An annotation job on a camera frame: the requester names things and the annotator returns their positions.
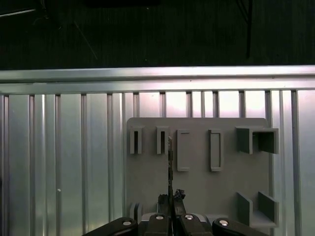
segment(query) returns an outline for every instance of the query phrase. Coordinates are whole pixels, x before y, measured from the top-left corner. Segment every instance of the vertical metal rib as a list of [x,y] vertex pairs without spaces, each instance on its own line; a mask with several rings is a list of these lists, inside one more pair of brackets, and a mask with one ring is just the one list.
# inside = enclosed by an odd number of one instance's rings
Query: vertical metal rib
[[159,107],[160,107],[160,117],[166,117],[166,100],[165,100],[165,92],[161,92],[159,94]]
[[192,94],[191,92],[186,93],[186,117],[192,117]]
[[245,107],[245,93],[244,91],[239,91],[239,110],[240,110],[240,117],[246,117],[246,107]]
[[[273,186],[273,197],[279,201],[283,202],[283,192],[284,192],[284,180],[283,180],[283,130],[282,130],[282,118],[283,118],[283,101],[282,92],[278,90],[271,91],[271,123],[273,128],[279,129],[279,154],[272,155],[272,185]],[[285,216],[283,214],[283,204],[279,205],[279,228],[274,229],[276,235],[283,234],[283,227],[285,223]]]
[[89,231],[89,219],[87,217],[88,189],[86,185],[87,179],[87,96],[81,95],[81,161],[82,161],[82,231]]
[[108,199],[109,199],[109,221],[114,219],[114,195],[113,195],[113,96],[107,95],[107,156],[108,156]]
[[140,109],[139,109],[139,94],[133,94],[133,117],[139,117]]
[[292,140],[293,140],[293,183],[294,183],[294,223],[295,235],[302,235],[301,222],[301,177],[300,177],[300,150],[299,150],[299,116],[298,92],[292,91]]
[[57,236],[61,235],[61,99],[60,95],[55,97],[55,153],[56,153],[56,233]]
[[1,232],[9,235],[9,97],[1,96]]
[[45,186],[46,186],[46,226],[47,236],[59,235],[57,234],[57,221],[59,221],[59,215],[57,214],[58,204],[56,203],[56,197],[59,191],[56,187],[56,126],[59,121],[56,122],[56,117],[59,117],[58,105],[56,106],[55,95],[44,96],[44,127],[45,127]]
[[34,156],[34,96],[29,96],[29,136],[30,136],[30,235],[34,235],[35,230],[35,172],[41,171],[35,168],[35,156]]
[[61,234],[82,234],[81,95],[62,94],[61,122]]
[[30,235],[30,100],[9,97],[9,222],[11,235]]
[[283,132],[283,214],[285,217],[284,234],[286,236],[295,235],[295,220],[294,220],[294,178],[293,178],[293,136],[292,136],[292,101],[291,91],[282,91],[282,132]]
[[109,221],[107,94],[87,94],[84,114],[86,231]]
[[265,102],[266,102],[266,119],[269,123],[269,126],[272,126],[272,111],[271,111],[271,92],[265,92]]
[[201,117],[206,117],[206,109],[205,109],[205,92],[201,92]]
[[213,91],[213,117],[219,117],[219,94],[217,91]]
[[124,138],[123,95],[114,93],[108,98],[110,220],[123,214],[124,205]]
[[133,117],[133,94],[132,93],[124,93],[123,94],[123,111],[124,111],[124,206],[123,213],[127,215],[129,209],[127,209],[127,180],[126,180],[126,156],[127,156],[127,121]]

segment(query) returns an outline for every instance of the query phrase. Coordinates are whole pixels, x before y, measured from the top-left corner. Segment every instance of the rectangular slot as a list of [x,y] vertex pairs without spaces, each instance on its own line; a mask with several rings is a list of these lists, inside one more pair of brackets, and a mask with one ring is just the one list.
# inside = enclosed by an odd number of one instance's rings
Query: rectangular slot
[[177,170],[189,171],[189,130],[177,130]]
[[165,131],[161,132],[161,153],[165,153]]
[[134,132],[133,148],[134,148],[134,152],[138,153],[138,131]]
[[168,126],[157,127],[157,154],[167,154]]
[[142,128],[131,128],[130,130],[130,154],[142,153]]
[[223,134],[220,130],[209,130],[210,171],[219,172],[223,169]]

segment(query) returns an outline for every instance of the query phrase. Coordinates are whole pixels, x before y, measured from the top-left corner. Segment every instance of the square bracket holder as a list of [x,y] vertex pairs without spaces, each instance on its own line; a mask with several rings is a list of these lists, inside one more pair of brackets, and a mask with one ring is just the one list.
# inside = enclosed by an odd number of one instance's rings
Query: square bracket holder
[[237,193],[238,220],[252,228],[275,228],[279,225],[279,203],[272,197],[258,192],[258,209],[253,209],[252,200]]
[[259,151],[279,153],[279,130],[252,126],[236,126],[237,149],[248,154],[254,153],[254,142],[258,142]]

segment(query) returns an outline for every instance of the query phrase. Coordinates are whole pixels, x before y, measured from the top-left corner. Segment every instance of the metal screw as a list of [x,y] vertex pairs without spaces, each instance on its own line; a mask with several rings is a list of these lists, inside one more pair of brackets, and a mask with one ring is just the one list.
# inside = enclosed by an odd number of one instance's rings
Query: metal screw
[[187,220],[192,220],[192,219],[193,219],[193,216],[192,216],[192,215],[185,215],[185,218],[186,218]]
[[123,225],[131,225],[131,222],[130,221],[125,221],[124,223],[123,223]]
[[219,224],[222,225],[222,226],[228,226],[228,222],[225,221],[225,220],[220,220]]

